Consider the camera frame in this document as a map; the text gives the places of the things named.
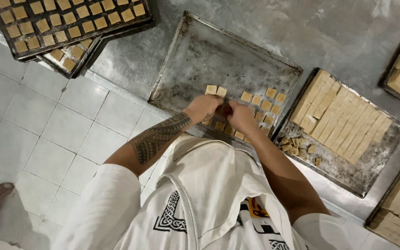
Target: hand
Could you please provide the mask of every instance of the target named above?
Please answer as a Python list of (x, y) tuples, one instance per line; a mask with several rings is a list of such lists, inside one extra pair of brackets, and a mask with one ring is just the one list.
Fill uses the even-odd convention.
[(182, 111), (191, 118), (193, 124), (196, 124), (211, 119), (217, 107), (222, 104), (223, 99), (220, 96), (202, 95), (196, 97), (191, 104)]
[(253, 111), (250, 108), (234, 100), (230, 100), (229, 105), (232, 108), (232, 114), (228, 115), (227, 119), (231, 127), (246, 136), (251, 131), (258, 130), (259, 125), (254, 119)]

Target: white shirt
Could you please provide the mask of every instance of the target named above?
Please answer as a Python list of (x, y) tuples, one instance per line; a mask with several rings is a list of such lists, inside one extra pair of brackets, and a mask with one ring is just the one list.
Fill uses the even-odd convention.
[(53, 249), (352, 249), (329, 215), (308, 214), (291, 226), (245, 151), (182, 136), (171, 152), (142, 208), (136, 176), (101, 166)]

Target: sleeve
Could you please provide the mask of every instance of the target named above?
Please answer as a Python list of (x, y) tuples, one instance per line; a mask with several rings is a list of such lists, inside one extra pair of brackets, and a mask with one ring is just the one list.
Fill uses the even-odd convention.
[(129, 169), (104, 164), (87, 184), (52, 250), (113, 249), (140, 210), (140, 182)]
[(331, 215), (309, 213), (298, 218), (292, 227), (315, 249), (353, 250), (347, 231)]

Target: person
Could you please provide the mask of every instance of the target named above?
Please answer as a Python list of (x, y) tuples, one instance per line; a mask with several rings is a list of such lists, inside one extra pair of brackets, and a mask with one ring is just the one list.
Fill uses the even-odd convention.
[[(196, 97), (115, 151), (87, 184), (53, 249), (352, 249), (342, 225), (247, 106), (231, 100), (224, 109), (263, 172), (248, 152), (185, 133), (222, 105), (216, 95)], [(168, 148), (156, 190), (140, 207), (138, 177)]]

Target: white tiled floor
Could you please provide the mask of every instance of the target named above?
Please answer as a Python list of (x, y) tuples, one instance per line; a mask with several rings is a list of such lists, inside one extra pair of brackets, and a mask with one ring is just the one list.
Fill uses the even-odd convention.
[[(0, 250), (50, 249), (99, 164), (162, 120), (87, 78), (68, 81), (16, 62), (0, 44), (0, 183), (16, 184), (0, 211)], [(165, 163), (162, 157), (140, 176), (142, 204)], [(356, 250), (399, 249), (339, 220)]]

